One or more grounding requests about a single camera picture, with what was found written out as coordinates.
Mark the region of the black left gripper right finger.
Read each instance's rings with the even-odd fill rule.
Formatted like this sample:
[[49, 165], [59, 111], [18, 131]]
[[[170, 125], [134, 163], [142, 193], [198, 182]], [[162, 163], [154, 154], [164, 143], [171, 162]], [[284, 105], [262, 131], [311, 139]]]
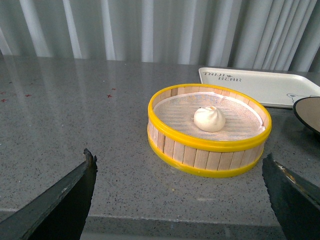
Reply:
[[271, 208], [288, 240], [320, 238], [320, 188], [274, 160], [262, 160]]

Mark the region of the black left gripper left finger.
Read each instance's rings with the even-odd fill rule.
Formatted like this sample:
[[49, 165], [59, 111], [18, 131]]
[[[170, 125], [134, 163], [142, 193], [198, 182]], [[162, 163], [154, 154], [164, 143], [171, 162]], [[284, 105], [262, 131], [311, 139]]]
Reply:
[[85, 161], [0, 223], [2, 240], [79, 240], [91, 208], [97, 157]]

